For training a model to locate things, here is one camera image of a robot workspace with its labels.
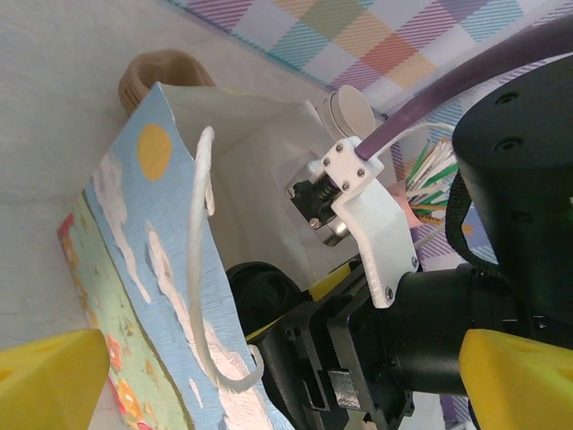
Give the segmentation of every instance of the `white 3d-printed bracket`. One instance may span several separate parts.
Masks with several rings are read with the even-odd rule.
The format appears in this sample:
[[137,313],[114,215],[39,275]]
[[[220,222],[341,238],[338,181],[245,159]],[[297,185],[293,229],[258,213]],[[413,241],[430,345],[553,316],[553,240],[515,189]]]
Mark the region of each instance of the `white 3d-printed bracket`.
[[372,301],[390,307],[405,273],[416,271],[418,260],[406,214],[376,180],[384,169],[376,159],[355,154],[357,137],[338,141],[322,158],[322,169],[342,191],[332,210],[355,238],[362,257]]

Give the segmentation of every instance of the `white cylinder cap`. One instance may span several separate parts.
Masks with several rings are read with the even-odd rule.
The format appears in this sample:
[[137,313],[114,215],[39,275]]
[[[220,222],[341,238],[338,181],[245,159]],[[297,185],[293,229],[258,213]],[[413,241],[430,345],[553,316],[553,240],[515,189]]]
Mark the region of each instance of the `white cylinder cap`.
[[330,99],[330,113],[345,136],[366,138],[376,126],[366,97],[354,87],[343,85]]

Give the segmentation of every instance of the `white rope handle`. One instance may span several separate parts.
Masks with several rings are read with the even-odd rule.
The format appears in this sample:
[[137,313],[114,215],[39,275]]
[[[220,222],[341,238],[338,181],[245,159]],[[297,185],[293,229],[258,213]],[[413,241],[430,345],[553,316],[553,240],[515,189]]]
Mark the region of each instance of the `white rope handle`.
[[249,390],[261,378],[264,371],[261,352],[254,345],[250,345],[255,370],[243,379],[230,379],[223,375],[213,361],[209,344],[205,336],[203,313],[201,310],[201,239],[203,233],[203,215],[205,206],[207,213],[215,212],[215,201],[210,181],[211,145],[214,132],[211,127],[205,128],[197,144],[195,156],[195,176],[193,180],[191,209],[189,211],[188,237],[187,237],[187,298],[189,301],[189,320],[191,330],[197,347],[197,354],[205,373],[219,389],[231,392]]

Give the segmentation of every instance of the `black strap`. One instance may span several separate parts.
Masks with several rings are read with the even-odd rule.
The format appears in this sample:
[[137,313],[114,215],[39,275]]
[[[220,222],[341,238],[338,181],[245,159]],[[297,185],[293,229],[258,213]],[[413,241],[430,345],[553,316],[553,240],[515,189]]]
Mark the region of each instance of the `black strap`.
[[453,250],[464,260],[477,269],[498,275],[500,270],[497,264],[487,262],[483,258],[478,257],[467,246],[466,237],[462,231],[462,224],[471,205],[472,198],[467,192],[464,179],[458,172],[449,190],[448,208],[446,209],[446,238]]

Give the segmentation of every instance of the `yellow sun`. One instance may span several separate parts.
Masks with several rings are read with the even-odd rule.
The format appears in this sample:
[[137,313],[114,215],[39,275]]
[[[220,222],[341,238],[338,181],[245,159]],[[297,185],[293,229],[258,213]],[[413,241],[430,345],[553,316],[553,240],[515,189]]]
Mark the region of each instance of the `yellow sun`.
[[143,175],[150,181],[159,180],[167,169],[171,157],[171,139],[159,125],[147,124],[137,141],[137,160]]

